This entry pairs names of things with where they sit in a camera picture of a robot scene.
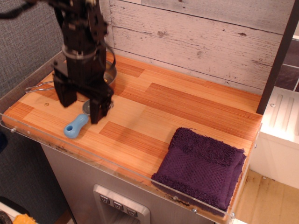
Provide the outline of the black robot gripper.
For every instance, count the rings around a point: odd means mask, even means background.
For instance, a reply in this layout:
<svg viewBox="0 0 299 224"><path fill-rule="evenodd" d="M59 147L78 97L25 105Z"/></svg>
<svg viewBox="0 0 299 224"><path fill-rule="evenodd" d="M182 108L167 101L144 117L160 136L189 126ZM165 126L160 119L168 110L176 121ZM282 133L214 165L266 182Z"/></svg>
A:
<svg viewBox="0 0 299 224"><path fill-rule="evenodd" d="M107 48L78 52L63 48L65 64L54 64L54 87L63 107L78 100L77 94L90 99L91 123L107 116L114 91L104 81Z"/></svg>

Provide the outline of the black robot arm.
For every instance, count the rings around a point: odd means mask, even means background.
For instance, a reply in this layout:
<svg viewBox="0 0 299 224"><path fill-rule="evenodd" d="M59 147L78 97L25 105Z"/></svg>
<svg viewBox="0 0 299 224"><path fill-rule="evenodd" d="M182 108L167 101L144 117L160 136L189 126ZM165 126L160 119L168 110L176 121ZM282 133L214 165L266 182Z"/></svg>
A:
<svg viewBox="0 0 299 224"><path fill-rule="evenodd" d="M97 0L48 0L61 28L65 64L54 64L54 87L68 107L77 94L89 98L91 123L107 116L114 91L105 82L107 24Z"/></svg>

